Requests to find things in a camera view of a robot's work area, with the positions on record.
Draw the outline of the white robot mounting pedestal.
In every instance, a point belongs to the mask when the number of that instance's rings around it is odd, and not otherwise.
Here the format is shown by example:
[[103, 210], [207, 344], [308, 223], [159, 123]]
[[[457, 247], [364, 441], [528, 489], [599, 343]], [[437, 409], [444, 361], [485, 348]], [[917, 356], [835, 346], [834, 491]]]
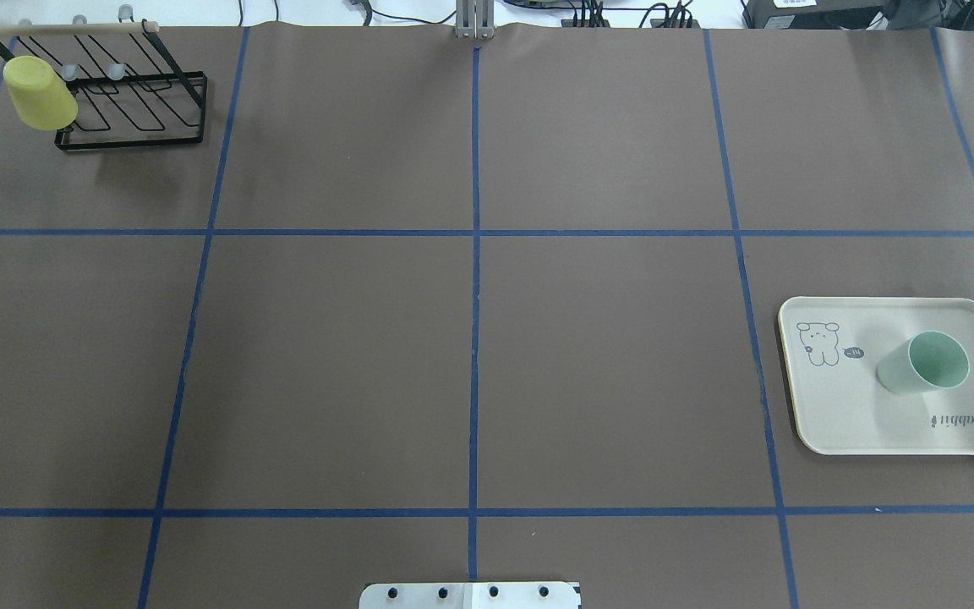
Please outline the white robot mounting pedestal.
[[564, 581], [378, 583], [359, 608], [581, 608], [578, 583]]

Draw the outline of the yellow plastic cup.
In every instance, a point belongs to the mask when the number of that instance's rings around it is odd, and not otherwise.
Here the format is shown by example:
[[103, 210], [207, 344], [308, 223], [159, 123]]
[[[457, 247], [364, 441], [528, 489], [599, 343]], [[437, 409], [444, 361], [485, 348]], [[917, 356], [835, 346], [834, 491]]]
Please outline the yellow plastic cup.
[[3, 82], [26, 126], [47, 132], [65, 129], [79, 114], [78, 102], [51, 64], [39, 57], [15, 57], [3, 66]]

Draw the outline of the light green plastic cup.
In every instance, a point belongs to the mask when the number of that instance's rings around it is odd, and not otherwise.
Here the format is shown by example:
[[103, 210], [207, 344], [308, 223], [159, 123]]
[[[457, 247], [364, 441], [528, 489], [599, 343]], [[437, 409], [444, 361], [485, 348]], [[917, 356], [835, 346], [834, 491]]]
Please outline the light green plastic cup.
[[920, 332], [878, 362], [880, 385], [896, 394], [956, 389], [969, 378], [971, 360], [958, 342], [944, 332]]

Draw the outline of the aluminium frame post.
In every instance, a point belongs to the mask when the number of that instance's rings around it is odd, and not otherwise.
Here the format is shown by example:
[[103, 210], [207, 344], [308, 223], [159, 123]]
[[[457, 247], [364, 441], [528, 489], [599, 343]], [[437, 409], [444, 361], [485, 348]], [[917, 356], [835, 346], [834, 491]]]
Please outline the aluminium frame post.
[[495, 37], [495, 1], [456, 0], [455, 36], [463, 40]]

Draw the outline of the white rabbit serving tray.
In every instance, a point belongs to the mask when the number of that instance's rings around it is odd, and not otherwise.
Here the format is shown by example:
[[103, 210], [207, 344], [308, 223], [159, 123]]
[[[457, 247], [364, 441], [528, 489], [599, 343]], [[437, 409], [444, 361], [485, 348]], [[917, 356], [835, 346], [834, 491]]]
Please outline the white rabbit serving tray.
[[974, 455], [974, 300], [793, 297], [796, 433], [823, 455]]

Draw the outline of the black computer box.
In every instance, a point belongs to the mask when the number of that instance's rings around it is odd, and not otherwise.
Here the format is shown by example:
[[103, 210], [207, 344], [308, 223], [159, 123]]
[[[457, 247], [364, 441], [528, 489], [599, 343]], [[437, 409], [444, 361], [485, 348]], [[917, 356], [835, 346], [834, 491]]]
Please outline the black computer box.
[[750, 30], [874, 30], [900, 1], [742, 1]]

